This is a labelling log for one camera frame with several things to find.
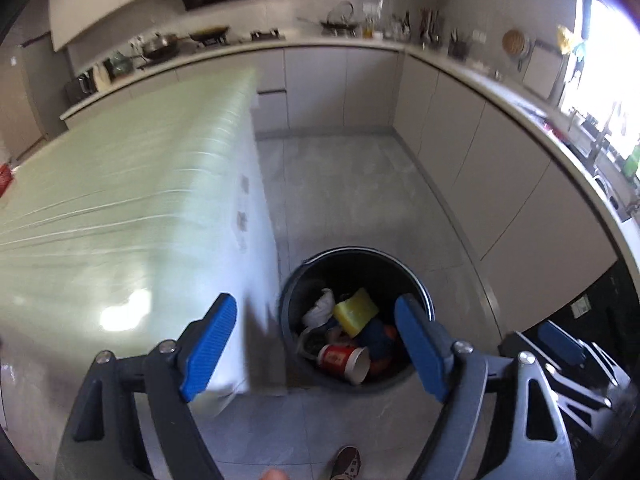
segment white cutting board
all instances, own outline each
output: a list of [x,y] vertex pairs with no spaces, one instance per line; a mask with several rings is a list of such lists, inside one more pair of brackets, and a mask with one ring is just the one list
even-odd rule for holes
[[548,99],[562,66],[562,56],[536,45],[522,83],[542,98]]

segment white sticker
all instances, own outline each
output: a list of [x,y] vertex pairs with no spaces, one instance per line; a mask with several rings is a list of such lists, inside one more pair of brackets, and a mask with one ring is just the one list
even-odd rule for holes
[[571,304],[571,312],[574,313],[575,319],[578,319],[590,310],[591,304],[589,303],[589,298],[587,298],[586,294]]

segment trash can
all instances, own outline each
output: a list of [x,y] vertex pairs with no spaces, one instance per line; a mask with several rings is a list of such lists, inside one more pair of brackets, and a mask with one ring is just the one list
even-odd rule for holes
[[336,301],[364,288],[378,307],[379,318],[395,325],[394,306],[402,294],[413,294],[424,307],[429,319],[434,319],[433,304],[424,285],[407,266],[376,249],[340,247],[316,254],[303,262],[288,278],[279,303],[280,328],[285,349],[303,374],[319,386],[349,393],[377,393],[403,382],[414,373],[400,338],[391,365],[381,374],[369,374],[364,382],[353,386],[321,370],[315,361],[298,354],[298,335],[304,329],[302,317],[330,288]]

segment brown shoe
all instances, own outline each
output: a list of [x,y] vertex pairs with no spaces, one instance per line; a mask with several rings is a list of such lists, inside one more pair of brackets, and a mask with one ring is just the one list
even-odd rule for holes
[[353,446],[345,446],[335,458],[331,480],[353,480],[360,472],[360,452]]

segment power outlet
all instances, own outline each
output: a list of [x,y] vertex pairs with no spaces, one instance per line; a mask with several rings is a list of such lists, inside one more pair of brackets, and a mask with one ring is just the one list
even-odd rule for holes
[[477,30],[476,29],[471,34],[471,39],[474,40],[476,43],[485,44],[486,43],[486,32],[483,32],[482,30]]

